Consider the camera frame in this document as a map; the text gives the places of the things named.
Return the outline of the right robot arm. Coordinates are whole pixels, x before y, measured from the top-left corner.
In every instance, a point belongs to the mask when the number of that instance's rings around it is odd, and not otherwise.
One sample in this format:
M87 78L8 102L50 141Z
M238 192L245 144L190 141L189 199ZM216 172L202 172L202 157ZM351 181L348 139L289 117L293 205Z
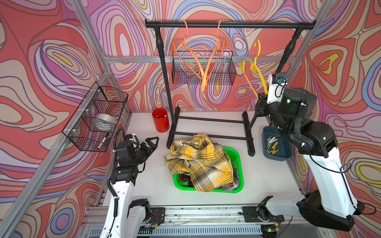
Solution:
M318 98L302 88L285 88L280 101L261 94L256 110L266 117L280 137L297 147L307 161L317 190L295 198L269 196L265 209L272 216L303 217L310 224L349 232L354 216L363 214L365 204L354 197L346 178L350 166L340 160L338 141L332 127L311 120Z

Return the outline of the yellow hanger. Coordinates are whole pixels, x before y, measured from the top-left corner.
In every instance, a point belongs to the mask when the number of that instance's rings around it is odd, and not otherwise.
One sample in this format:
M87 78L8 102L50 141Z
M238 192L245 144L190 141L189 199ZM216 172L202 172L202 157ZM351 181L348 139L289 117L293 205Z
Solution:
M257 55L255 56L255 59L254 60L251 60L249 58L245 58L241 61L241 64L240 64L240 69L242 70L242 73L243 73L243 76L245 77L249 87L251 88L252 92L254 93L254 95L259 99L259 95L258 93L256 92L256 90L253 88L251 82L249 81L246 73L245 73L245 63L248 61L251 63L251 67L250 67L250 70L251 72L257 72L260 76L260 79L261 79L261 82L262 82L262 85L263 85L263 88L264 88L264 93L265 95L268 94L268 88L267 88L267 84L266 84L266 81L265 81L265 78L260 70L260 68L258 67L257 65L257 60L258 60L258 57L260 56L260 53L261 53L261 42L260 40L256 40L254 42L254 46L258 46L258 53Z

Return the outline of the yellow plaid shirt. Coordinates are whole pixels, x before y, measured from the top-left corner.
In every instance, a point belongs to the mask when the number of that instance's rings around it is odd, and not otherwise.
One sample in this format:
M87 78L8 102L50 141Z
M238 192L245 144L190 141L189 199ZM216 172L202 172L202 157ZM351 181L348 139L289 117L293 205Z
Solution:
M233 166L229 156L221 144L206 134L173 142L164 161L172 175L189 176L197 191L211 192L233 185Z

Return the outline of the grey plaid shirt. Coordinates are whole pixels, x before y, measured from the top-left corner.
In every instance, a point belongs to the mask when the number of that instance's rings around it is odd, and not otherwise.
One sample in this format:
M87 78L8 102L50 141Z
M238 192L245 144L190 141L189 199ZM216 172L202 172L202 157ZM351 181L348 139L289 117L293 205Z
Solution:
M233 167L233 185L232 186L222 186L220 189L226 191L226 192L232 192L233 190L237 189L240 186L241 182L238 176L237 169Z

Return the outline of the yellow clothespin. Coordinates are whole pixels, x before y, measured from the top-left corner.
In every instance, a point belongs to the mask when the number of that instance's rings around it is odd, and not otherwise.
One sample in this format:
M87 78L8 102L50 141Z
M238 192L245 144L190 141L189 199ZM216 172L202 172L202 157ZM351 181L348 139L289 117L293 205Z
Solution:
M278 145L278 142L275 142L275 143L271 146L272 150L271 150L269 153L271 153L272 155L276 154L276 153L278 152L278 150L276 149L277 145Z

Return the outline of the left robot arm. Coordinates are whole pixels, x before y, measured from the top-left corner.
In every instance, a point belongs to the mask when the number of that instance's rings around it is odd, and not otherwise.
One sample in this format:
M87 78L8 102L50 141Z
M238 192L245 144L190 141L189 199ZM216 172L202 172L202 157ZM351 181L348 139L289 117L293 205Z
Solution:
M136 238L144 223L151 220L148 199L132 200L137 177L146 161L158 147L159 138L149 137L139 142L135 134L128 134L116 144L116 160L107 179L112 195L101 238Z

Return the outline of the orange hanger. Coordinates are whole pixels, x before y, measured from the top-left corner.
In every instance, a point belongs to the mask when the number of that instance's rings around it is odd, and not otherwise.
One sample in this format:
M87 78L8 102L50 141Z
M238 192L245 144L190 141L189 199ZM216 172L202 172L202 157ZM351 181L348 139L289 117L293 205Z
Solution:
M218 23L217 33L216 33L216 45L212 48L212 53L211 53L211 55L209 57L209 60L208 60L207 65L206 65L206 68L203 71L202 82L201 82L201 92L205 91L205 88L207 86L208 80L210 78L210 73L208 73L208 72L209 72L209 68L210 68L210 66L212 64L212 60L213 60L215 54L218 51L221 51L221 52L224 51L225 46L226 46L226 39L219 37L219 31L220 31L221 23L222 23L222 21L220 20L219 23Z
M185 64L186 66L188 66L190 68L190 70L202 81L206 81L206 76L205 76L205 72L204 72L204 69L202 68L201 66L201 63L199 62L196 54L194 53L194 51L189 47L189 45L187 44L187 36L188 36L188 24L185 20L183 20L183 23L185 25L185 28L186 28L186 33L184 35L184 39L183 41L179 41L179 40L174 40L172 42L172 50L173 52L175 53L176 56L178 56ZM190 54L192 55L192 57L195 59L196 61L196 64L199 68L199 73L196 73L196 71L189 66L189 64L178 54L178 51L177 51L177 47L175 46L175 42L179 42L182 46L182 50L184 52L190 52Z

